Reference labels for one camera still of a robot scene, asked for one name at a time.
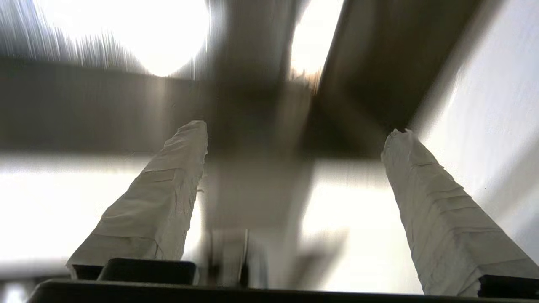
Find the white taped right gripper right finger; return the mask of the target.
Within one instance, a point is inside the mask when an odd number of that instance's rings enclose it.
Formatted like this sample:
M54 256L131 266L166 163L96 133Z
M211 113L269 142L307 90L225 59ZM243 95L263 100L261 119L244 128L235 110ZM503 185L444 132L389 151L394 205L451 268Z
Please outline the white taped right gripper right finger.
M409 130L381 154L425 295L536 298L538 265Z

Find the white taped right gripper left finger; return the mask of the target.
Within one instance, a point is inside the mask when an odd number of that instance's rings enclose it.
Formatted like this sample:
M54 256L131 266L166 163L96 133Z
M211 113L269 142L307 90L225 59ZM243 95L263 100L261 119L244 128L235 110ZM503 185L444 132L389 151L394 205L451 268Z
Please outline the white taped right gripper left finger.
M183 125L102 214L66 263L71 276L114 258L179 261L208 151L207 124Z

